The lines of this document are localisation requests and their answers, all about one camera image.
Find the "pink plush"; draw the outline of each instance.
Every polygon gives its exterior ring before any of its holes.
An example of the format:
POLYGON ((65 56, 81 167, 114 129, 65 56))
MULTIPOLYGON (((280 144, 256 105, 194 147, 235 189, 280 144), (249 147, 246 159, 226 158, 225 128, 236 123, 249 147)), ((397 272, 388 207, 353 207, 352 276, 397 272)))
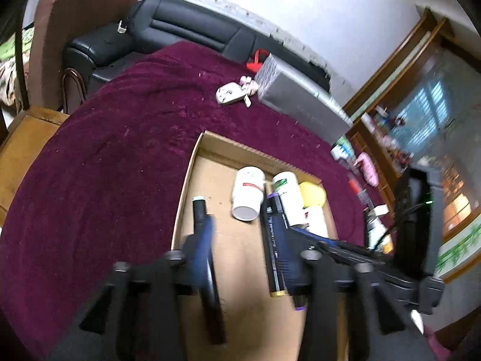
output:
POLYGON ((376 172, 376 167, 374 167, 374 164, 367 153, 362 152, 358 156, 354 165, 360 167, 362 175, 364 176, 367 184, 371 185, 372 187, 377 187, 379 184, 378 173, 376 172))

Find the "red bag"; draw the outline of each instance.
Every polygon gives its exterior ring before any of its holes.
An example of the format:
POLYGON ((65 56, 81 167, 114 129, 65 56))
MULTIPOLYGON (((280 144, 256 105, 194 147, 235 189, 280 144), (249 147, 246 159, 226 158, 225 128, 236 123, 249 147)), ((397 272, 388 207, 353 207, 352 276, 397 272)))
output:
POLYGON ((256 53, 254 54, 254 61, 253 62, 247 62, 245 67, 249 69, 250 71, 257 73, 259 72, 259 69, 261 69, 262 62, 259 62, 259 55, 264 54, 265 57, 267 58, 269 56, 269 52, 264 49, 258 49, 256 50, 256 53))

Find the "purple tablecloth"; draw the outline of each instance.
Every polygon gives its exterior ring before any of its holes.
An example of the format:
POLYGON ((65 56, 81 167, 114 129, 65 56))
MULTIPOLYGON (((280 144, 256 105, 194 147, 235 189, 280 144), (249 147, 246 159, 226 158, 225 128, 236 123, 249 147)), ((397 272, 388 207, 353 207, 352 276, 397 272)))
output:
POLYGON ((249 109, 216 103, 219 86, 247 73, 210 49, 177 43, 104 86, 45 145, 0 241, 0 307, 35 358, 52 349, 114 262, 149 262, 169 248, 204 130, 321 178, 339 238, 362 243, 362 206, 327 143, 255 97, 249 109))

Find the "yellow object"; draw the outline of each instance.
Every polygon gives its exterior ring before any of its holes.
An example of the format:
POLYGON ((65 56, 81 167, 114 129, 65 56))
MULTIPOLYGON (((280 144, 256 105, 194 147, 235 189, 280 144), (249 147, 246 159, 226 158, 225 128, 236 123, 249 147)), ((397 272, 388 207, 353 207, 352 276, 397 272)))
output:
POLYGON ((302 200, 304 207, 310 206, 324 206, 326 203, 326 191, 321 187, 311 182, 302 182, 299 185, 301 189, 302 200))

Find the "metal bolt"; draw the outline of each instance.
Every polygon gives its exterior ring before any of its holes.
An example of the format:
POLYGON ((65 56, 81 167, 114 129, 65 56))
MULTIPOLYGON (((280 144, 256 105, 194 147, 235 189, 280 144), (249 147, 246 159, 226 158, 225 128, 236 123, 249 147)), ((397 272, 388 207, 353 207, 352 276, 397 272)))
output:
POLYGON ((370 263, 358 263, 354 267, 359 273, 370 273, 374 268, 370 263))
POLYGON ((171 266, 178 266, 184 263, 185 255, 182 250, 170 250, 164 254, 171 266))
POLYGON ((301 252, 301 258, 308 262, 321 259, 321 257, 321 252, 316 250, 304 250, 301 252))
POLYGON ((127 271, 130 269, 130 265, 127 262, 116 262, 114 264, 115 271, 127 271))

